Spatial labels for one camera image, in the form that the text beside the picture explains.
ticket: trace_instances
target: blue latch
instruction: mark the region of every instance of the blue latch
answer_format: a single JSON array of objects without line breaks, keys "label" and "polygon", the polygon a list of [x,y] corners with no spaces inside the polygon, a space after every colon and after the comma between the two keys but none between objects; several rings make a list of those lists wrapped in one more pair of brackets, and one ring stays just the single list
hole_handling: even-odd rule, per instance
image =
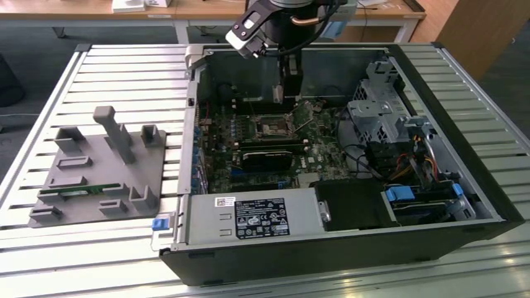
[{"label": "blue latch", "polygon": [[459,197],[459,196],[463,195],[463,189],[462,189],[462,187],[461,187],[461,184],[454,183],[454,185],[453,185],[453,190],[455,191],[457,197]]},{"label": "blue latch", "polygon": [[415,199],[413,189],[410,186],[393,186],[386,190],[387,199],[394,201],[410,201]]},{"label": "blue latch", "polygon": [[154,219],[152,226],[154,231],[163,231],[170,229],[170,219]]}]

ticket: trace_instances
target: white sticker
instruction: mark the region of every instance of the white sticker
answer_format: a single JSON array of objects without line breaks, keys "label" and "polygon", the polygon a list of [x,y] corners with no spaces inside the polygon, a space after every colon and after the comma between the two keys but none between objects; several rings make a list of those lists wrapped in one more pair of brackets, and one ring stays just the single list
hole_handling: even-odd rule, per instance
[{"label": "white sticker", "polygon": [[215,207],[230,207],[234,206],[235,197],[216,197]]},{"label": "white sticker", "polygon": [[171,14],[148,14],[147,17],[155,17],[158,19],[168,19]]}]

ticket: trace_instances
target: power supply label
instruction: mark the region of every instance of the power supply label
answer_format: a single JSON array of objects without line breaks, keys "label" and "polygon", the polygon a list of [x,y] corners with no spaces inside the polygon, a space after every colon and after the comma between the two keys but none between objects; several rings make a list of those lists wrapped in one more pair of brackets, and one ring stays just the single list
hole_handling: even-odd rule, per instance
[{"label": "power supply label", "polygon": [[235,226],[239,239],[289,235],[285,199],[236,201]]}]

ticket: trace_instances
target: yellow wire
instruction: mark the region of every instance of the yellow wire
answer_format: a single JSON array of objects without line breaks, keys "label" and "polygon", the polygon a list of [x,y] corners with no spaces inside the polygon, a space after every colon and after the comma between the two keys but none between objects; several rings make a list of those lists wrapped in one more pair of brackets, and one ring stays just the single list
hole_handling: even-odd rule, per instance
[{"label": "yellow wire", "polygon": [[411,166],[407,166],[390,180],[395,180],[397,178],[407,174],[411,168],[413,168]]}]

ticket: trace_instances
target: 3d printed part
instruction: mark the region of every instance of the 3d printed part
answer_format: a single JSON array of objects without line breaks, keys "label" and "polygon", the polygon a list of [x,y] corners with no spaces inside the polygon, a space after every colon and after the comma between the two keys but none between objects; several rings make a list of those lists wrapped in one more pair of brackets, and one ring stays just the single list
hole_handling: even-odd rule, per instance
[{"label": "3d printed part", "polygon": [[95,109],[94,119],[107,135],[83,136],[78,127],[59,129],[59,151],[30,214],[31,227],[158,214],[166,132],[144,125],[128,133],[114,116],[111,106]]}]

